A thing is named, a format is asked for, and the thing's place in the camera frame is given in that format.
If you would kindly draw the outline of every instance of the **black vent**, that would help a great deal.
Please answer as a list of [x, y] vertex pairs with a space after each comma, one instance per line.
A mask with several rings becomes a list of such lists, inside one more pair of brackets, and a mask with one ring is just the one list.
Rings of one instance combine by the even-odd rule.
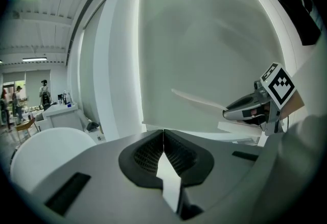
[[156, 176], [161, 156], [162, 138], [155, 138], [139, 147], [134, 154], [134, 159], [142, 169]]
[[139, 187], [163, 189], [162, 179], [156, 176], [164, 152], [162, 134], [162, 130], [142, 133], [145, 138], [127, 146], [119, 155], [123, 174]]
[[163, 131], [163, 148], [174, 170], [181, 178], [183, 187], [199, 185], [214, 166], [212, 154], [169, 130]]
[[166, 136], [164, 144], [165, 154], [178, 175], [196, 164], [196, 153], [180, 141], [171, 136]]
[[90, 175], [79, 172], [75, 173], [54, 195], [52, 195], [45, 205], [63, 216], [90, 178]]

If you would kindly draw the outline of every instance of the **white cylindrical wall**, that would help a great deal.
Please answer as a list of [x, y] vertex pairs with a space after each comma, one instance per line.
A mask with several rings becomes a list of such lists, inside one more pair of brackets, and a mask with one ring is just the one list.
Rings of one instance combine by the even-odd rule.
[[[89, 19], [92, 17], [94, 12], [97, 10], [99, 5], [103, 2], [104, 0], [92, 0], [90, 5], [88, 6], [86, 12], [83, 15], [82, 20], [78, 24], [78, 28], [76, 31], [76, 34], [74, 36], [74, 41], [72, 44], [72, 48], [69, 54], [69, 61], [68, 61], [68, 85], [69, 85], [69, 91], [71, 93], [71, 96], [75, 102], [78, 103], [79, 107], [83, 109], [82, 105], [82, 100], [81, 100], [81, 93], [80, 93], [80, 85], [79, 85], [79, 61], [80, 61], [80, 54], [81, 54], [81, 42], [82, 42], [82, 35], [83, 35], [83, 29], [86, 26], [87, 22]], [[81, 14], [81, 11], [86, 4], [87, 0], [82, 0], [76, 15], [73, 19], [73, 25], [76, 25], [77, 19], [79, 15]], [[72, 36], [72, 31], [71, 30], [70, 34], [68, 35], [69, 39]]]
[[222, 110], [172, 92], [228, 106], [253, 92], [283, 52], [258, 0], [140, 0], [139, 62], [144, 123], [221, 132]]
[[106, 139], [145, 131], [138, 78], [138, 0], [107, 0], [95, 43], [94, 84]]
[[93, 83], [93, 56], [97, 28], [103, 6], [104, 4], [94, 13], [84, 30], [79, 65], [79, 85], [81, 89], [83, 111], [85, 116], [94, 122], [99, 122], [100, 120], [95, 101], [95, 88]]

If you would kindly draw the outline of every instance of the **white table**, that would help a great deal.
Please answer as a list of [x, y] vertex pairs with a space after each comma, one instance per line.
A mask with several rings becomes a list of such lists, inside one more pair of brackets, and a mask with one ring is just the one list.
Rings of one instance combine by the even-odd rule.
[[[36, 117], [38, 114], [40, 114], [40, 113], [42, 113], [42, 112], [43, 112], [43, 110], [38, 110], [38, 111], [32, 111], [31, 113], [33, 114], [34, 117]], [[29, 112], [23, 113], [23, 114], [22, 114], [22, 117], [23, 117], [25, 120], [29, 120], [29, 119], [28, 119], [29, 114], [30, 114]], [[13, 116], [11, 115], [10, 118], [9, 118], [9, 122], [15, 124], [15, 121], [16, 121], [16, 117], [13, 117]]]
[[77, 114], [78, 105], [51, 105], [43, 112], [43, 118], [48, 120], [51, 128], [66, 127], [83, 131], [81, 120]]

